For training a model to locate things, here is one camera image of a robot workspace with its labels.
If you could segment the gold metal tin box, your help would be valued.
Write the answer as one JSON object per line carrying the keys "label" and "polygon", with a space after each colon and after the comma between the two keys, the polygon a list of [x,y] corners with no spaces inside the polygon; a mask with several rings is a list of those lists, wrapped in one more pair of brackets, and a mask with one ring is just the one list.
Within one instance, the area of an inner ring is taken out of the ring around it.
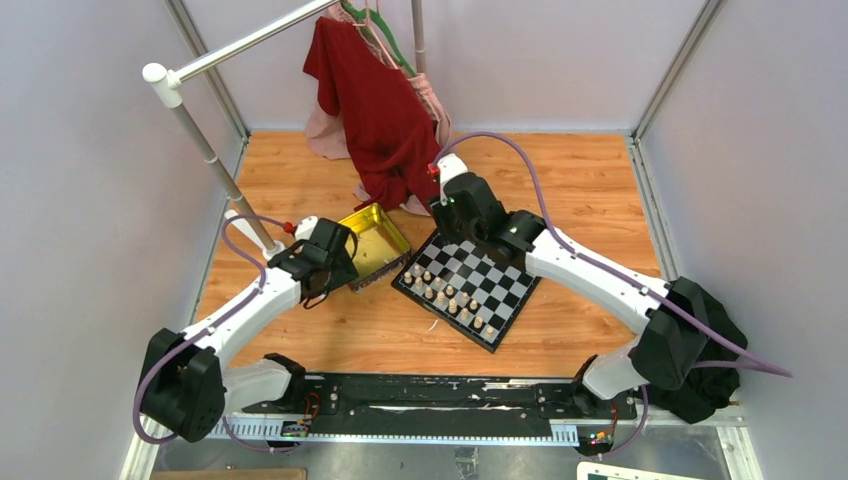
{"label": "gold metal tin box", "polygon": [[358,277],[349,287],[359,293],[403,266],[411,245],[379,204],[371,204],[339,221],[357,240],[353,263]]}

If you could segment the black white chess board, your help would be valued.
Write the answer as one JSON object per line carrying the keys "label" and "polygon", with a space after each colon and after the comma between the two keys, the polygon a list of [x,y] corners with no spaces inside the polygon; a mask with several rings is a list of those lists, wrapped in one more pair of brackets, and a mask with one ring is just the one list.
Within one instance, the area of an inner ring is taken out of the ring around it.
{"label": "black white chess board", "polygon": [[[411,285],[404,282],[406,272],[413,276]],[[414,289],[417,277],[424,282],[422,291]],[[468,241],[448,243],[433,231],[391,285],[416,305],[493,353],[539,283],[538,277],[513,266],[496,264]],[[491,340],[484,337],[488,325],[496,332]]]}

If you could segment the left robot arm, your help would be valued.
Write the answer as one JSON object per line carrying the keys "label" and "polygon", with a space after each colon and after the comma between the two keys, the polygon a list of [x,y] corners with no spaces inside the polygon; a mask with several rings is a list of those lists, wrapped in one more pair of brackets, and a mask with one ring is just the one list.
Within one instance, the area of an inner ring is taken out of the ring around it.
{"label": "left robot arm", "polygon": [[143,417],[172,438],[197,442],[246,407],[271,403],[293,413],[310,402],[297,362],[277,353],[248,367],[230,362],[272,320],[297,306],[311,309],[357,279],[359,237],[317,216],[280,226],[293,243],[266,262],[247,255],[258,276],[242,292],[206,319],[179,332],[163,328],[150,339],[133,401],[133,425],[142,440],[165,441],[145,432]]}

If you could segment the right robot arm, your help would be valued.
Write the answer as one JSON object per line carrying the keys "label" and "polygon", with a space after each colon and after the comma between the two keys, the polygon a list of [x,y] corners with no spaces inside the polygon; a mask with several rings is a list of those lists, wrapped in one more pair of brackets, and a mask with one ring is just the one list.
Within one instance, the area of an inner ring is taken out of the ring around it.
{"label": "right robot arm", "polygon": [[552,280],[603,307],[636,335],[613,353],[590,358],[578,373],[571,403],[596,417],[611,398],[631,388],[677,390],[708,338],[688,322],[708,321],[706,293],[684,277],[671,282],[645,277],[561,237],[526,210],[508,212],[488,183],[474,173],[435,167],[439,194],[430,201],[440,233],[469,241],[499,266]]}

